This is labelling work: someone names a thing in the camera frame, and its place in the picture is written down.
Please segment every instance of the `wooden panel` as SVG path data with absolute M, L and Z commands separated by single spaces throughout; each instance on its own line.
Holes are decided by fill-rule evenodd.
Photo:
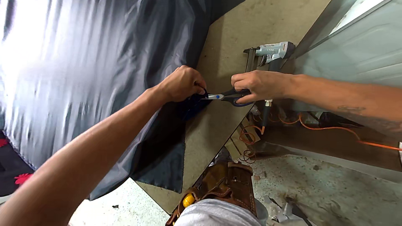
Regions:
M 243 73 L 250 47 L 281 41 L 298 44 L 330 0 L 246 0 L 209 29 L 197 70 L 210 93 L 231 88 L 233 74 Z M 213 101 L 189 123 L 186 131 L 183 189 L 192 186 L 243 120 L 251 106 L 233 107 Z M 140 186 L 168 213 L 180 195 L 173 191 Z
M 398 146 L 394 139 L 372 129 L 353 130 L 363 141 Z M 275 127 L 266 130 L 261 140 L 402 172 L 397 150 L 358 143 L 356 137 L 345 130 L 316 131 L 303 127 Z

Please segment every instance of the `plywood board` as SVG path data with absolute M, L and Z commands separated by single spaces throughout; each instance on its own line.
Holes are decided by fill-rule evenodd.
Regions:
M 244 49 L 281 41 L 298 44 L 328 3 L 329 0 L 246 0 L 215 21 L 197 67 L 208 92 L 231 88 L 231 76 L 245 71 Z M 183 190 L 193 185 L 250 108 L 213 101 L 188 124 Z M 168 213 L 181 197 L 173 191 L 139 185 Z

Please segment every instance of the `tool belt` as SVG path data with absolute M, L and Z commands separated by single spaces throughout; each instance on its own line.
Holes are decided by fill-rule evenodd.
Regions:
M 240 163 L 219 162 L 208 167 L 202 175 L 199 187 L 190 187 L 180 199 L 166 226 L 173 225 L 186 206 L 203 199 L 219 199 L 238 205 L 257 216 L 252 189 L 252 168 Z

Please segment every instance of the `concrete floor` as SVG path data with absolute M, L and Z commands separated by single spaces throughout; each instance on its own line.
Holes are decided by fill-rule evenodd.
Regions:
M 251 165 L 254 195 L 268 195 L 279 204 L 285 196 L 318 226 L 381 226 L 402 224 L 402 185 L 300 156 L 256 161 Z M 164 225 L 168 214 L 135 182 L 126 181 L 94 201 L 85 200 L 71 218 L 71 226 Z

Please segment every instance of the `blue scissor handle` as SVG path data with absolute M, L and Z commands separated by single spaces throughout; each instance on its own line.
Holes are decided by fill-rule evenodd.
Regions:
M 250 104 L 252 104 L 253 102 L 249 102 L 249 103 L 245 103 L 245 104 L 238 104 L 238 103 L 236 103 L 236 100 L 238 100 L 238 99 L 240 99 L 240 98 L 242 98 L 242 97 L 224 97 L 223 99 L 222 99 L 222 101 L 227 101 L 227 102 L 230 102 L 233 106 L 235 106 L 235 107 L 244 107 L 244 106 L 247 106 L 247 105 L 250 105 Z

